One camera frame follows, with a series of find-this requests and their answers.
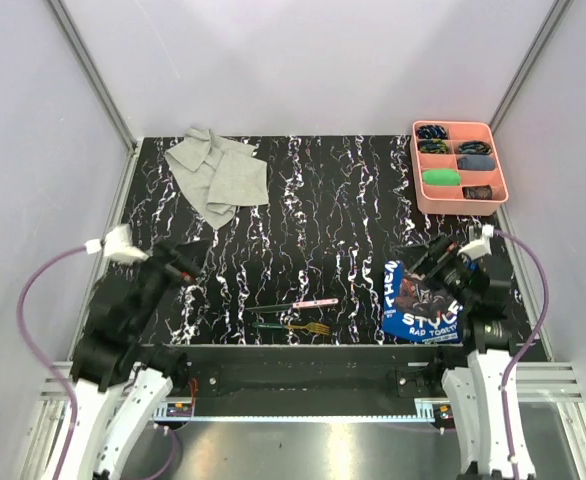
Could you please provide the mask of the grey cloth napkin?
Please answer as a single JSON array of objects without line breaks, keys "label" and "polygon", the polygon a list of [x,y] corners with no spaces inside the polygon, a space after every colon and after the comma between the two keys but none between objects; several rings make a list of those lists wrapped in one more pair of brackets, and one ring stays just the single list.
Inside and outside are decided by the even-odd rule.
[{"label": "grey cloth napkin", "polygon": [[256,158],[256,147],[215,134],[189,129],[184,139],[165,152],[165,160],[182,195],[218,230],[241,207],[269,202],[268,165]]}]

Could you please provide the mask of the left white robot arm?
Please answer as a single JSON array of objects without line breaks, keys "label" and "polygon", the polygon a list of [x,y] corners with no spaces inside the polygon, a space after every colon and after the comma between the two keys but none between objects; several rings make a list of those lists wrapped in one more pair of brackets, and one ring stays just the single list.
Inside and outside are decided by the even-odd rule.
[{"label": "left white robot arm", "polygon": [[132,279],[103,277],[95,286],[70,369],[76,403],[44,478],[121,478],[154,411],[187,388],[186,353],[162,345],[145,352],[141,336],[166,293],[195,284],[210,245],[208,239],[162,240],[143,251],[116,232],[88,242],[91,252],[133,265],[137,273]]}]

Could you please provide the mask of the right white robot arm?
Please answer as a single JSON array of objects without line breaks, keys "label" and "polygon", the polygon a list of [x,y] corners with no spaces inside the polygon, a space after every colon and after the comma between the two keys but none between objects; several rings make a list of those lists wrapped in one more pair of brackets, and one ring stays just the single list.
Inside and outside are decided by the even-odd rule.
[{"label": "right white robot arm", "polygon": [[461,245],[448,236],[389,261],[383,278],[385,333],[422,345],[452,346],[425,373],[430,390],[453,411],[462,479],[534,479],[516,387],[522,346],[506,324],[510,274],[491,252],[498,230],[481,227]]}]

